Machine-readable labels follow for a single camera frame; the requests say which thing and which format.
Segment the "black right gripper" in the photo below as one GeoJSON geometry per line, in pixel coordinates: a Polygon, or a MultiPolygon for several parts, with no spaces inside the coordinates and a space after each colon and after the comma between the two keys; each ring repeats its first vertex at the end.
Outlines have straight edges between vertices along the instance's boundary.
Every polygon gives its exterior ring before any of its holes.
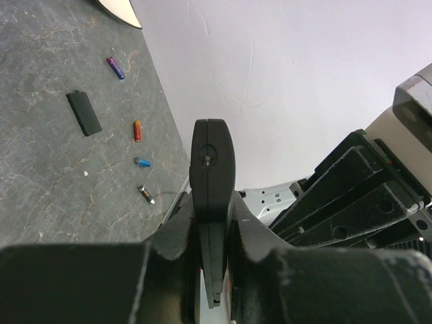
{"type": "Polygon", "coordinates": [[[351,132],[315,168],[290,186],[295,201],[270,229],[295,247],[380,247],[419,231],[410,217],[424,211],[431,193],[382,140],[351,132]]]}

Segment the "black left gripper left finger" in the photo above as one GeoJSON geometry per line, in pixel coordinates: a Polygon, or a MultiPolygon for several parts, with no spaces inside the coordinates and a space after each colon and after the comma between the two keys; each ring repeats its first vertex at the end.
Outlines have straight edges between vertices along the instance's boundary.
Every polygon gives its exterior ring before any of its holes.
{"type": "Polygon", "coordinates": [[[194,197],[142,242],[1,249],[2,323],[198,323],[194,197]]]}

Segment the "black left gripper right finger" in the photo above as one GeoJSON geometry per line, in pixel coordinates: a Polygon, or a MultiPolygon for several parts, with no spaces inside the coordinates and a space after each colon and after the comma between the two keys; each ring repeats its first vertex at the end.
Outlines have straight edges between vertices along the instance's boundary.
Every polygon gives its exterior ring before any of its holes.
{"type": "Polygon", "coordinates": [[[413,250],[296,248],[233,196],[237,323],[430,323],[431,261],[413,250]]]}

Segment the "black remote control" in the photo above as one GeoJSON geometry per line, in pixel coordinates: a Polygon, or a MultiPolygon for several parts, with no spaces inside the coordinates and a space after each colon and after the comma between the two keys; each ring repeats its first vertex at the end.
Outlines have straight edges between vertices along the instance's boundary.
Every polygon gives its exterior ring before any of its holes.
{"type": "Polygon", "coordinates": [[[215,308],[223,292],[236,180],[234,145],[224,120],[195,122],[189,178],[207,302],[215,308]]]}

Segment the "black remote battery cover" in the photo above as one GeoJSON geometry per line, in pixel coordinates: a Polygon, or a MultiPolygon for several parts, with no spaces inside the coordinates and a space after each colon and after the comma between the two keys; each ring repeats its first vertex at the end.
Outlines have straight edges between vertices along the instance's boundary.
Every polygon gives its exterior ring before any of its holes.
{"type": "Polygon", "coordinates": [[[102,131],[97,115],[85,92],[75,90],[66,94],[66,98],[85,136],[91,136],[102,131]]]}

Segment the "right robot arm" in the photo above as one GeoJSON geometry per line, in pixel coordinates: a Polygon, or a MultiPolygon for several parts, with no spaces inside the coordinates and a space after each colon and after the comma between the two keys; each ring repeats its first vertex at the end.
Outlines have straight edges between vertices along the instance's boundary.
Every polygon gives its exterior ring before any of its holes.
{"type": "Polygon", "coordinates": [[[431,192],[363,130],[350,133],[311,176],[240,195],[296,247],[431,249],[431,192]]]}

